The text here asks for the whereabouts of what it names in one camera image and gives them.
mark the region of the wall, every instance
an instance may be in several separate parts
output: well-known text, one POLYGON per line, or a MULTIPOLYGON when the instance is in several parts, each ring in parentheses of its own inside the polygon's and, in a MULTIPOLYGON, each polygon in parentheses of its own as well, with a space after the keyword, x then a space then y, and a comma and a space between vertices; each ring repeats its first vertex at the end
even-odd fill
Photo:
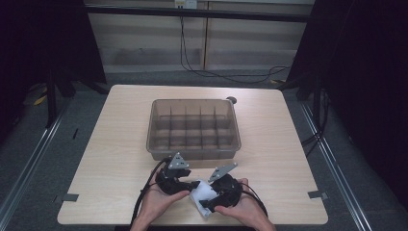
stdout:
MULTIPOLYGON (((85 2, 174 7, 174 2, 168 0, 85 2)), ((198 2, 198 9, 255 13, 309 14, 312 7, 311 0, 198 2)), ((105 72, 183 69, 180 18, 90 13, 89 19, 105 72)), ((206 18, 184 18, 183 21, 186 54, 193 69, 267 69, 290 65, 305 28, 305 23, 291 22, 206 18)))

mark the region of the cable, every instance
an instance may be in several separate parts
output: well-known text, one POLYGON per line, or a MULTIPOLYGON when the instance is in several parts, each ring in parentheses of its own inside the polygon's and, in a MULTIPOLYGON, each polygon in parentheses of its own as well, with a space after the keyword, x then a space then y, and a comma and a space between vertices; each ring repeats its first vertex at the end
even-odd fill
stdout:
POLYGON ((242 193, 247 194, 249 196, 251 196, 259 205, 259 207, 261 207, 261 209, 264 211, 265 215, 268 216, 268 211, 267 208, 265 207, 264 203, 257 198, 254 194, 252 194, 251 192, 247 192, 247 191, 242 191, 242 193))
POLYGON ((258 194, 256 194, 255 191, 250 186, 246 185, 245 183, 241 183, 241 184, 244 185, 244 186, 247 186, 256 195, 256 197, 258 197, 258 199, 260 199, 258 194))
POLYGON ((139 197, 138 197, 138 201, 136 201, 135 209, 134 209, 133 215, 132 215, 132 220, 131 220, 131 222, 130 222, 130 226, 131 226, 131 227, 132 227, 132 225, 133 225, 133 221, 134 221, 135 218, 138 216, 139 207, 140 207, 141 201, 142 201, 143 198, 144 198, 144 195, 147 193, 147 191, 149 190, 149 188, 150 188, 152 185, 154 185, 154 184, 150 185, 150 181, 152 180, 153 176, 156 174, 156 171, 157 171, 157 169, 159 168, 159 166, 161 166, 163 163, 167 163, 167 162, 169 162, 169 161, 171 161, 171 159, 168 158, 168 157, 162 159, 162 160, 155 166, 155 168, 153 169, 152 173, 150 173, 149 179, 147 180, 147 182, 146 182, 146 184, 144 185, 143 189, 140 191, 140 195, 139 195, 139 197))
POLYGON ((251 75, 242 75, 242 74, 238 74, 238 75, 220 75, 220 74, 216 74, 214 72, 208 71, 208 70, 194 70, 189 62, 189 59, 187 57, 187 48, 186 48, 186 40, 185 40, 185 36, 184 36, 184 18, 180 17, 180 24, 181 24, 181 37, 180 37, 180 64, 181 66, 187 70, 187 71, 191 71, 193 73, 195 73, 198 76, 201 77, 205 77, 205 78, 223 78, 232 82, 236 82, 236 83, 241 83, 241 84, 258 84, 258 83, 262 83, 265 80, 267 80, 269 77, 271 77, 272 75, 279 73, 287 68, 289 68, 290 66, 286 66, 286 65, 277 65, 272 67, 269 71, 268 74, 251 74, 251 75), (185 67, 184 62, 183 62, 183 52, 184 52, 184 57, 187 63, 188 67, 185 67), (276 68, 280 68, 279 70, 276 70, 274 72, 272 72, 273 69, 276 68), (256 81, 239 81, 236 79, 233 79, 234 77, 265 77, 261 80, 256 80, 256 81))
POLYGON ((323 136, 324 129, 326 127, 326 123, 327 123, 330 102, 329 102, 329 98, 327 96, 327 92, 325 90, 322 90, 322 91, 323 91, 323 100, 321 102, 321 106, 324 109, 324 119, 323 119, 323 123, 320 126, 320 129, 312 137, 310 137, 310 138, 308 138, 308 139, 306 139, 305 141, 302 142, 302 146, 304 147, 307 144, 309 144, 310 142, 312 142, 314 138, 316 138, 316 142, 313 144, 313 146, 306 153, 306 158, 309 157, 309 155, 312 153, 312 151, 315 149, 315 147, 320 142, 320 140, 321 140, 321 138, 323 136))

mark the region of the white object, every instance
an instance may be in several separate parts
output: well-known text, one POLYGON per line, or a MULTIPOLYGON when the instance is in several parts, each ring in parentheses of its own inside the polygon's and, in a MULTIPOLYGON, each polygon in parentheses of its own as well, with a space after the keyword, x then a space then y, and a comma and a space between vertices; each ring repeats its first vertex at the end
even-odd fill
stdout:
POLYGON ((207 208, 204 208, 200 204, 200 200, 211 200, 217 197, 217 193, 211 188, 211 186, 203 181, 200 180, 200 184, 198 187, 191 191, 190 198, 194 201, 195 205, 197 206, 198 212, 204 217, 207 218, 210 216, 211 211, 207 208))
POLYGON ((184 4, 185 9, 197 9, 197 0, 186 0, 184 4))

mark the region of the person's right hand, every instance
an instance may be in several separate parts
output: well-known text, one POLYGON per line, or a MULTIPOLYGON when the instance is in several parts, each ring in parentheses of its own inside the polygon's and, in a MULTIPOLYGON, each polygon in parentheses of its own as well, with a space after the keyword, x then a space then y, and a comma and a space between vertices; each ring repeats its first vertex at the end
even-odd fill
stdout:
MULTIPOLYGON (((243 183, 242 187, 245 191, 249 192, 248 179, 239 179, 239 183, 243 183)), ((259 231, 274 231, 275 226, 265 215, 264 211, 258 205, 256 200, 250 195, 242 194, 240 202, 234 207, 216 206, 215 210, 222 215, 235 218, 239 220, 243 225, 252 227, 259 231)))

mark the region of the human hand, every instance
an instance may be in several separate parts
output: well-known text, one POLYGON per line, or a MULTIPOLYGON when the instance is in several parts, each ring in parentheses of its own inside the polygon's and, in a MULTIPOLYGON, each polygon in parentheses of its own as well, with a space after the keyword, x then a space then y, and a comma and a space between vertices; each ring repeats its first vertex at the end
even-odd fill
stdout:
MULTIPOLYGON (((239 183, 242 183, 244 191, 250 193, 248 185, 248 179, 239 179, 239 183)), ((270 222, 264 211, 258 205, 257 201, 250 195, 242 194, 240 202, 234 207, 216 206, 215 210, 222 215, 235 218, 239 220, 243 225, 252 227, 258 231, 274 231, 275 226, 270 222)))
POLYGON ((150 188, 144 195, 138 216, 132 225, 131 231, 146 230, 153 220, 160 217, 171 204, 189 195, 189 191, 181 191, 173 195, 164 193, 156 184, 156 175, 150 180, 150 188))

